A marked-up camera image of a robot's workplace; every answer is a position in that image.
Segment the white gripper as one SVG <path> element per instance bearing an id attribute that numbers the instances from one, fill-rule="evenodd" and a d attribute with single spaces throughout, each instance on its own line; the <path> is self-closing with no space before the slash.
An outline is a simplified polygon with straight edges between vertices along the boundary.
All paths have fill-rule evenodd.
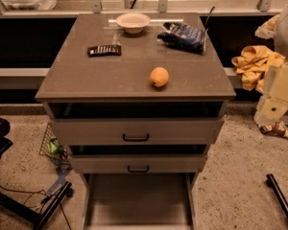
<path id="1" fill-rule="evenodd" d="M 254 121 L 260 126 L 277 122 L 288 111 L 288 61 L 270 66 L 264 83 L 264 94 L 256 107 Z"/>

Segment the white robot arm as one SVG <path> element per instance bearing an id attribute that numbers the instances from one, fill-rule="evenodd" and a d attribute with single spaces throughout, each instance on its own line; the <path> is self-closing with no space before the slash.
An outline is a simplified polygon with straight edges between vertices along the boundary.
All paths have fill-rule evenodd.
<path id="1" fill-rule="evenodd" d="M 285 56 L 280 67 L 271 65 L 264 82 L 254 121 L 260 126 L 277 122 L 288 111 L 288 5 L 281 12 L 274 36 L 275 50 Z"/>

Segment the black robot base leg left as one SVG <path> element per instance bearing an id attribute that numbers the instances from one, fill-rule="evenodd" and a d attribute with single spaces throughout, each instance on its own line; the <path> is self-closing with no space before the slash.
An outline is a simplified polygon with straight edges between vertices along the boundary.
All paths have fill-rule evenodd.
<path id="1" fill-rule="evenodd" d="M 33 230 L 42 230 L 61 202 L 72 192 L 72 183 L 65 182 L 54 193 L 43 198 L 37 206 L 26 206 L 0 192 L 0 206 L 30 222 Z"/>

